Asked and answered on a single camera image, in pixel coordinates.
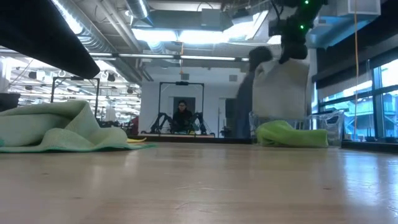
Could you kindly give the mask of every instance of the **dark jacket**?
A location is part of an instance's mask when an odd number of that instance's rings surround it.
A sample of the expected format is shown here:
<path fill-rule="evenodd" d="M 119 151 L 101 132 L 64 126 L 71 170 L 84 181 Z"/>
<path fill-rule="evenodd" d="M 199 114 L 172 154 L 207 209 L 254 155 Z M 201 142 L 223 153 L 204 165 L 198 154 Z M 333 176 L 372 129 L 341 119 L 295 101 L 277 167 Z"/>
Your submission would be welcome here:
<path fill-rule="evenodd" d="M 249 72 L 239 87 L 235 101 L 235 125 L 234 137 L 240 139 L 249 139 L 250 122 L 249 113 L 252 111 L 253 104 L 253 81 L 255 71 Z"/>
<path fill-rule="evenodd" d="M 192 112 L 189 110 L 185 110 L 180 112 L 177 110 L 173 114 L 173 121 L 177 124 L 177 127 L 174 128 L 174 131 L 188 131 L 190 128 L 190 119 L 192 117 Z"/>

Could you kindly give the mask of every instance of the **white bag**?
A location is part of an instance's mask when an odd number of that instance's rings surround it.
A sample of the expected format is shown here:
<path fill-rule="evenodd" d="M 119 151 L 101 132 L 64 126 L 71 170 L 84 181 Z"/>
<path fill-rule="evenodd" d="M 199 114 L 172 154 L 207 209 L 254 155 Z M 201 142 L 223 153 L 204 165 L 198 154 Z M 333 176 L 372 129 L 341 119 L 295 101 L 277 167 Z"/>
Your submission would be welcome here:
<path fill-rule="evenodd" d="M 261 118 L 304 119 L 309 65 L 289 60 L 261 63 L 253 82 L 253 112 Z"/>

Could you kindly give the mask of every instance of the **yellow object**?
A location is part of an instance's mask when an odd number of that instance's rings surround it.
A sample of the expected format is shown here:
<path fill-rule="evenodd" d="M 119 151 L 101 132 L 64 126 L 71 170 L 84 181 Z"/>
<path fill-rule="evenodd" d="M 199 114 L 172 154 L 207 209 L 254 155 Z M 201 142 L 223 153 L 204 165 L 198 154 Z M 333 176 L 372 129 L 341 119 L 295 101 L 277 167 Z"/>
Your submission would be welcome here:
<path fill-rule="evenodd" d="M 147 138 L 144 139 L 127 139 L 127 143 L 137 143 L 137 142 L 144 142 Z"/>

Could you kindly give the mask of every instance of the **person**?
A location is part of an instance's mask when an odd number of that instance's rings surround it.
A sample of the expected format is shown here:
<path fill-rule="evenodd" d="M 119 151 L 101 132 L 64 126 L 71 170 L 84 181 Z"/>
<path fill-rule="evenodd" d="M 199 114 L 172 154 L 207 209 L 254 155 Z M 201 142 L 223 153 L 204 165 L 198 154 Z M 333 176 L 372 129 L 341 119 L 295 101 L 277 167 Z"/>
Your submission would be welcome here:
<path fill-rule="evenodd" d="M 234 115 L 234 137 L 239 139 L 249 139 L 250 122 L 249 113 L 252 111 L 253 81 L 256 68 L 262 62 L 273 59 L 272 52 L 267 47 L 256 47 L 249 52 L 249 71 L 239 86 L 235 100 Z"/>
<path fill-rule="evenodd" d="M 187 102 L 180 100 L 178 102 L 178 109 L 173 114 L 173 122 L 175 126 L 173 130 L 175 132 L 189 131 L 191 128 L 192 112 L 187 109 Z"/>

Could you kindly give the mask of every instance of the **folded towel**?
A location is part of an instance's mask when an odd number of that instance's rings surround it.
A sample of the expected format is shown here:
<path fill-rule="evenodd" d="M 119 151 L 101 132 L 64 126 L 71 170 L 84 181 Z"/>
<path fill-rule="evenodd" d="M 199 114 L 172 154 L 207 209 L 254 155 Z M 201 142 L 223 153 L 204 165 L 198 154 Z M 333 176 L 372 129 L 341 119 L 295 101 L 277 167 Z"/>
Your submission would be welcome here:
<path fill-rule="evenodd" d="M 270 121 L 256 129 L 262 146 L 327 147 L 327 130 L 296 130 L 286 121 Z"/>
<path fill-rule="evenodd" d="M 24 106 L 0 113 L 0 152 L 140 149 L 120 128 L 100 128 L 87 101 Z"/>

